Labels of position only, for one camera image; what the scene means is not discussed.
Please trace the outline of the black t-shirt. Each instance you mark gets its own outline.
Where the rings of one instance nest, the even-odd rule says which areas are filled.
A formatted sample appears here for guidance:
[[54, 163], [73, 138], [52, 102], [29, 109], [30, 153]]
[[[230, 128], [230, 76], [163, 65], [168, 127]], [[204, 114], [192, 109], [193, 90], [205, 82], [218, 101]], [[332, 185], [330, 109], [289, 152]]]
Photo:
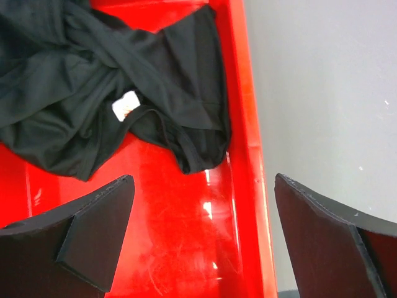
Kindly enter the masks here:
[[184, 174], [230, 144], [226, 76], [208, 5], [151, 33], [89, 1], [1, 2], [1, 142], [82, 181], [127, 133], [167, 148]]

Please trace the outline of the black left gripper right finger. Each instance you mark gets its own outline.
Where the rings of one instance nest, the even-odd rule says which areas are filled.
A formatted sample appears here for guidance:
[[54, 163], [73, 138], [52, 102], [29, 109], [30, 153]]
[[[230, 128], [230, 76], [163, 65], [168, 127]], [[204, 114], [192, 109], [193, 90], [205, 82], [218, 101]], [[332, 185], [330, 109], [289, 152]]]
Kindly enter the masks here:
[[396, 223], [284, 174], [274, 191], [300, 297], [396, 297]]

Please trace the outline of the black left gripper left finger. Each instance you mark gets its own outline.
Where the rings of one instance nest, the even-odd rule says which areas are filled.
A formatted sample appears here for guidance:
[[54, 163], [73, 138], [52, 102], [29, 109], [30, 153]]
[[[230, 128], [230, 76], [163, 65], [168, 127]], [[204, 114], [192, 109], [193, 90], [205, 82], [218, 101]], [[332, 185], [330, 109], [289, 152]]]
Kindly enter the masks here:
[[135, 194], [124, 175], [1, 229], [1, 297], [104, 297], [111, 290]]

